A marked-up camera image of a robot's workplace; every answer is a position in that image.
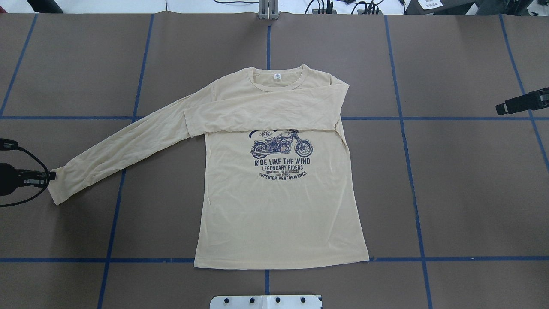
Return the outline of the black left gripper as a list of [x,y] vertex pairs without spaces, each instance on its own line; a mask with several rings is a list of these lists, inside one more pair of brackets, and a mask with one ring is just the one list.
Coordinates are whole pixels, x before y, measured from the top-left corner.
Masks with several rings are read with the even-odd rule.
[[[0,139],[1,151],[21,151],[29,156],[31,153],[19,146],[19,143],[12,139]],[[49,182],[55,180],[56,172],[53,171],[32,171],[18,170],[10,164],[0,164],[0,195],[12,194],[17,188],[33,186],[36,188],[47,188]]]

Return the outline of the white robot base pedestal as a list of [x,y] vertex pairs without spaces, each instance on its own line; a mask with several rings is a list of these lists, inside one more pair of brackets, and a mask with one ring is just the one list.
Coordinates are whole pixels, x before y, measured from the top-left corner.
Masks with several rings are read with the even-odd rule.
[[210,309],[322,309],[322,297],[297,295],[239,295],[213,297]]

